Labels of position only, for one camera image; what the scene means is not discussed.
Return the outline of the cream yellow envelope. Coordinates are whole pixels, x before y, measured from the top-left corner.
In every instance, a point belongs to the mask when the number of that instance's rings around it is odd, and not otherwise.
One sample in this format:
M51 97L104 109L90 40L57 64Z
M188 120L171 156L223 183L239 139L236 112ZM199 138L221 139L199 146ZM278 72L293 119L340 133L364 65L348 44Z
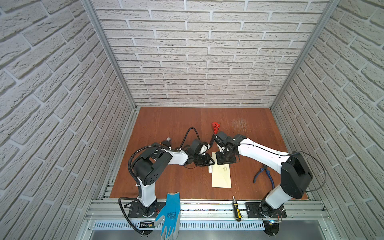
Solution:
M226 188L232 187L230 165L218 165L216 153L212 153L212 159L215 162L212 165L212 187L213 188Z

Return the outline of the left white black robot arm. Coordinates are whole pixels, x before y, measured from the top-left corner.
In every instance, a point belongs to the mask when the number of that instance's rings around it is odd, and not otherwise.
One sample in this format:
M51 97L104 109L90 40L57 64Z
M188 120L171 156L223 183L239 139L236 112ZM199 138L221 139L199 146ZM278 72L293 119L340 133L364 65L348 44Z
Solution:
M154 143L136 151L137 158L130 158L129 169L139 188L138 204L146 217L156 210L157 197L155 183L169 165L187 167L191 164L196 167L209 167L214 165L208 150L212 144L195 139L191 145L173 149L171 139L161 143Z

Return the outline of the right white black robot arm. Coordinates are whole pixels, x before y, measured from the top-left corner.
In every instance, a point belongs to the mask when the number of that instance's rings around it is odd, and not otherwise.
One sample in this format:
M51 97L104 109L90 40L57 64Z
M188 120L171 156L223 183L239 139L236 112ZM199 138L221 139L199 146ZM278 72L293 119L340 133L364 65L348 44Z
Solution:
M213 135L211 141L219 147L216 153L218 165L235 163L237 156L244 156L281 175L280 184L273 187L259 204L258 212L262 217L271 218L282 211L287 201L301 199L313 179L308 164L299 152L273 150L243 135L230 137L224 132Z

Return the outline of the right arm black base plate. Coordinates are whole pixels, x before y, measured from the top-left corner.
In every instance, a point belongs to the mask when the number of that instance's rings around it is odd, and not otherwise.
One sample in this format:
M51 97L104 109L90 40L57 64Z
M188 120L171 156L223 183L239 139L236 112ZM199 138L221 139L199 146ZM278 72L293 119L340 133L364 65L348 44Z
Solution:
M248 218L279 218L287 217L287 213L283 205L278 209L273 209L267 204L261 202L246 202L246 211Z

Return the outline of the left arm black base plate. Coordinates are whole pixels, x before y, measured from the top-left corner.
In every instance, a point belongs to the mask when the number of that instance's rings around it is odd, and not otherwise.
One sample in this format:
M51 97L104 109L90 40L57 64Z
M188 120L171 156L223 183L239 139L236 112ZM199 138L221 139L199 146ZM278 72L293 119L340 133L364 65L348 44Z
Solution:
M129 206L129 218L155 218L165 206L165 202L156 202L149 208L144 207L140 202L131 203Z

